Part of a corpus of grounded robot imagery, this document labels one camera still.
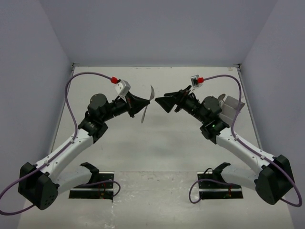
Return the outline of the plain steel spoon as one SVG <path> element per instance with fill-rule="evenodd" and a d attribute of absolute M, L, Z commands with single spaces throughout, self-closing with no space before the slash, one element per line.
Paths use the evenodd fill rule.
<path fill-rule="evenodd" d="M 225 97 L 226 97 L 226 94 L 221 94 L 220 96 L 218 96 L 218 100 L 222 101 L 222 100 L 224 100 Z"/>

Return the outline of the clear plastic utensil container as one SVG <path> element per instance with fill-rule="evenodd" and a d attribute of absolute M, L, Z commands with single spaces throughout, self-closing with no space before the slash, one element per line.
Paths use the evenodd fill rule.
<path fill-rule="evenodd" d="M 232 125 L 239 101 L 231 96 L 226 96 L 224 100 L 219 101 L 219 105 L 222 109 L 219 116 L 229 126 Z"/>

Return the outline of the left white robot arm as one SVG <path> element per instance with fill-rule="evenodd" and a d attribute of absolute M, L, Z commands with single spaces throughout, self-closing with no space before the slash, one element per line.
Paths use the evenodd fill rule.
<path fill-rule="evenodd" d="M 91 97 L 84 119 L 73 135 L 60 147 L 35 164 L 25 163 L 20 168 L 18 192 L 40 210 L 48 208 L 63 191 L 65 181 L 60 173 L 76 156 L 95 144 L 107 131 L 107 121 L 128 113 L 131 118 L 150 101 L 127 93 L 108 102 L 104 94 Z"/>

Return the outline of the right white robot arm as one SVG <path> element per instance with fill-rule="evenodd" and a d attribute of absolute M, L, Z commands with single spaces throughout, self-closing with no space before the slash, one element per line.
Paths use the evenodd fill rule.
<path fill-rule="evenodd" d="M 167 93 L 155 99 L 167 112 L 171 110 L 186 111 L 202 123 L 202 135 L 214 144 L 223 147 L 246 163 L 251 172 L 248 178 L 244 175 L 233 176 L 224 171 L 213 175 L 213 183 L 224 187 L 228 183 L 254 189 L 258 196 L 270 205 L 283 199 L 283 196 L 295 187 L 295 181 L 289 160 L 283 156 L 274 156 L 245 141 L 227 124 L 219 114 L 222 109 L 220 102 L 213 96 L 199 102 L 189 89 Z"/>

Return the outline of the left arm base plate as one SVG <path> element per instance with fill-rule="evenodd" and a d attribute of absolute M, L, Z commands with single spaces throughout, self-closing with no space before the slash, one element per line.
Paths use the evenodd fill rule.
<path fill-rule="evenodd" d="M 114 180 L 114 172 L 99 172 L 93 183 Z M 108 199 L 113 200 L 113 183 L 97 184 L 89 187 L 75 187 L 69 192 L 69 199 Z"/>

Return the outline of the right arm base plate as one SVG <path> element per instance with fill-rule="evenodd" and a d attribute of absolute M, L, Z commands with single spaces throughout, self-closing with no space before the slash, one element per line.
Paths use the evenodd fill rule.
<path fill-rule="evenodd" d="M 198 180 L 212 179 L 224 183 L 220 174 L 212 171 L 197 173 Z M 242 188 L 239 185 L 223 185 L 211 181 L 200 181 L 198 183 L 199 195 L 202 200 L 206 199 L 243 199 Z"/>

